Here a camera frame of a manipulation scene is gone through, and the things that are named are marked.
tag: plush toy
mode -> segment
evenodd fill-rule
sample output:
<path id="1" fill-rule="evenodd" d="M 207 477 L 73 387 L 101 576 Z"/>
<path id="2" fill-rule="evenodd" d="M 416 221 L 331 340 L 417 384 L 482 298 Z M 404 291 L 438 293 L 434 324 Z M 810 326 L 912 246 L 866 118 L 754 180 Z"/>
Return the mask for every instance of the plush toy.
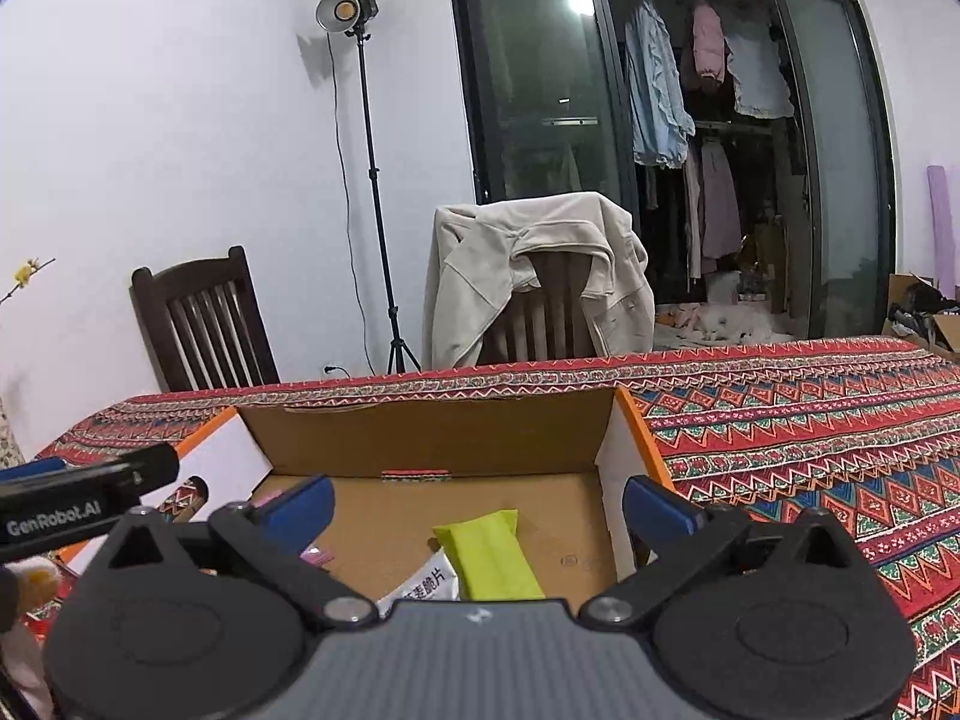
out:
<path id="1" fill-rule="evenodd" d="M 54 702 L 43 678 L 40 642 L 23 615 L 41 610 L 59 590 L 61 573 L 46 557 L 8 563 L 0 568 L 0 659 L 11 682 L 40 720 L 52 720 Z"/>

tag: table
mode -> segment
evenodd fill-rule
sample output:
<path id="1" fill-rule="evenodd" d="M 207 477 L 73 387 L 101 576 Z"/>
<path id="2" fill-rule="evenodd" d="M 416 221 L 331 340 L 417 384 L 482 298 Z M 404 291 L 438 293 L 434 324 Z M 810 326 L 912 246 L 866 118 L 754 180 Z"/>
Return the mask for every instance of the table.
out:
<path id="1" fill-rule="evenodd" d="M 896 720 L 960 712 L 960 367 L 895 338 L 683 349 L 131 398 L 40 453 L 74 464 L 178 442 L 225 406 L 343 406 L 627 386 L 677 490 L 792 520 L 831 509 L 909 619 Z"/>

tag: yellow-green package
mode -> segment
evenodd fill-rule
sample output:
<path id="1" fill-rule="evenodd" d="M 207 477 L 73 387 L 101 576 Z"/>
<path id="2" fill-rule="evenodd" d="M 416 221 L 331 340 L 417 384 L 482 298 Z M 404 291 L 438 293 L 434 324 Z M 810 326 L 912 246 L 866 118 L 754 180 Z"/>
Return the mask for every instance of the yellow-green package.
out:
<path id="1" fill-rule="evenodd" d="M 464 598 L 528 601 L 545 597 L 517 541 L 516 509 L 440 525 L 433 533 L 460 575 Z"/>

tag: chair backrest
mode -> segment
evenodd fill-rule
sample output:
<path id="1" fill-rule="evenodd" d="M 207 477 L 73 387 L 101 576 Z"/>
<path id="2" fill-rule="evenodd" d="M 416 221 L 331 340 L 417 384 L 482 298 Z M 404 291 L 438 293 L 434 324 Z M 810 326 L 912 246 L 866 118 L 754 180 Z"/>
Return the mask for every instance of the chair backrest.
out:
<path id="1" fill-rule="evenodd" d="M 595 356 L 580 300 L 589 255 L 543 251 L 528 256 L 541 286 L 512 295 L 484 333 L 479 364 Z"/>
<path id="2" fill-rule="evenodd" d="M 139 268 L 133 301 L 170 391 L 280 381 L 243 247 L 162 274 Z"/>

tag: yellow flower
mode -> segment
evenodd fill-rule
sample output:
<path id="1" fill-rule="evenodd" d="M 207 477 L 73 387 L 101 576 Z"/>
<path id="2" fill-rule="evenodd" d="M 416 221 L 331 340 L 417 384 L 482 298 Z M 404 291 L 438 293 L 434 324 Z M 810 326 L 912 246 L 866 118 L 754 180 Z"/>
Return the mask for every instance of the yellow flower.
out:
<path id="1" fill-rule="evenodd" d="M 31 262 L 21 265 L 13 274 L 13 281 L 16 281 L 21 290 L 30 283 L 30 277 L 37 272 L 37 268 Z"/>

